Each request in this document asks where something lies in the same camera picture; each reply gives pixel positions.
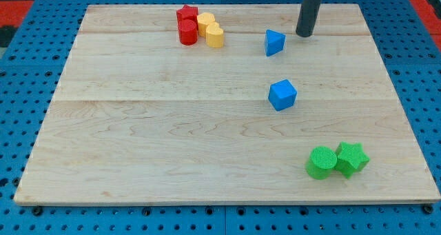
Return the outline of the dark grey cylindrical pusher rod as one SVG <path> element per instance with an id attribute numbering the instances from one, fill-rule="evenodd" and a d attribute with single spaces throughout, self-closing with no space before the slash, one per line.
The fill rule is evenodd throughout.
<path id="1" fill-rule="evenodd" d="M 296 34 L 300 37 L 310 37 L 315 28 L 318 11 L 322 0 L 302 0 Z"/>

